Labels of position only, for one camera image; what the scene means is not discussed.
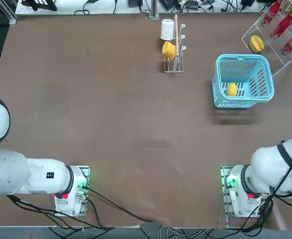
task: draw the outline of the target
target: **yellow lemon in basket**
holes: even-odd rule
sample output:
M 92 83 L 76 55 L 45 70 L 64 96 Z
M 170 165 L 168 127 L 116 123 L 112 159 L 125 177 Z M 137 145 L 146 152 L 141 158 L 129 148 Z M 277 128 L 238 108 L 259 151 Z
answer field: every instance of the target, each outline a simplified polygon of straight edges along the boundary
M 250 38 L 249 44 L 251 50 L 255 53 L 260 53 L 264 49 L 264 42 L 256 35 Z
M 227 96 L 237 96 L 237 91 L 236 84 L 230 82 L 227 86 Z

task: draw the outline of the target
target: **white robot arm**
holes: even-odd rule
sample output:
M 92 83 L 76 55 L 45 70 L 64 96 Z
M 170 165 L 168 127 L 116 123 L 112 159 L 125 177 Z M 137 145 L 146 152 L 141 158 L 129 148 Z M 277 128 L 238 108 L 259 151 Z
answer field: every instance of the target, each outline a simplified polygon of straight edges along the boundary
M 0 142 L 10 126 L 7 107 L 0 100 Z M 54 159 L 26 158 L 23 154 L 0 148 L 0 195 L 54 194 L 55 209 L 79 216 L 87 178 L 77 166 L 66 166 Z
M 248 217 L 261 203 L 261 194 L 272 194 L 292 166 L 292 138 L 276 146 L 259 148 L 250 165 L 236 165 L 226 185 L 235 216 Z M 292 170 L 276 195 L 292 193 Z

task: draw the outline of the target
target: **brown table surface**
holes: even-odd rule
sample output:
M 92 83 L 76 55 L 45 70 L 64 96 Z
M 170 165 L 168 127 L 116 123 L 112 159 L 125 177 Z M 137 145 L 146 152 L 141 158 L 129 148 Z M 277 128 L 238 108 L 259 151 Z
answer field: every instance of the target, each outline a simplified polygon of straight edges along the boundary
M 258 17 L 181 15 L 187 49 L 184 73 L 175 75 L 163 73 L 160 20 L 20 19 L 9 29 L 0 61 L 0 99 L 11 114 L 1 146 L 26 157 L 91 165 L 91 187 L 144 218 L 216 227 L 220 166 L 249 163 L 259 147 L 292 136 L 292 69 L 269 103 L 244 112 L 213 107 L 215 61 L 223 53 L 248 53 L 241 37 Z M 23 198 L 51 205 L 48 196 Z M 93 200 L 105 225 L 141 223 Z M 96 223 L 92 209 L 85 220 Z M 0 196 L 0 226 L 12 225 L 53 223 Z M 276 202 L 266 227 L 292 230 L 292 208 Z

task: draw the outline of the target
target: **yellow cup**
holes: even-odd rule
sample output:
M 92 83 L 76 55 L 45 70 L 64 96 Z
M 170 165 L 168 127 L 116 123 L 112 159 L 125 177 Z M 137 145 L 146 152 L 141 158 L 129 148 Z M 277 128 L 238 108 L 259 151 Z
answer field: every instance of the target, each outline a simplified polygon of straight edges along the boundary
M 164 57 L 173 59 L 176 55 L 176 46 L 169 41 L 166 41 L 162 46 L 161 52 L 163 53 Z

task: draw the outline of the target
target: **acrylic display stand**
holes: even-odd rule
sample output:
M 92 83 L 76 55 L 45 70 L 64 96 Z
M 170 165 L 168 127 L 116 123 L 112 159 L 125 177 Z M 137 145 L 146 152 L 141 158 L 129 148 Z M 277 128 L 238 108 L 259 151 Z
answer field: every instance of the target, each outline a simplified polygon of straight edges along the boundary
M 287 1 L 289 1 L 290 4 L 292 4 L 292 0 L 286 0 L 281 4 L 281 6 L 283 6 L 283 4 Z M 289 41 L 290 38 L 292 37 L 292 24 L 290 25 L 290 27 L 288 27 L 287 30 L 285 30 L 285 32 L 278 38 L 276 42 L 270 39 L 271 33 L 275 30 L 277 25 L 284 18 L 284 14 L 282 14 L 282 12 L 284 11 L 282 11 L 281 9 L 276 14 L 274 19 L 270 22 L 269 25 L 261 26 L 260 22 L 267 14 L 267 12 L 265 12 L 241 38 L 250 51 L 251 49 L 249 41 L 251 36 L 257 35 L 263 40 L 264 49 L 261 52 L 261 54 L 267 58 L 270 64 L 272 76 L 275 76 L 277 73 L 279 73 L 279 71 L 281 71 L 284 67 L 286 67 L 292 62 L 292 52 L 285 56 L 281 52 L 281 49 L 283 48 L 285 43 Z

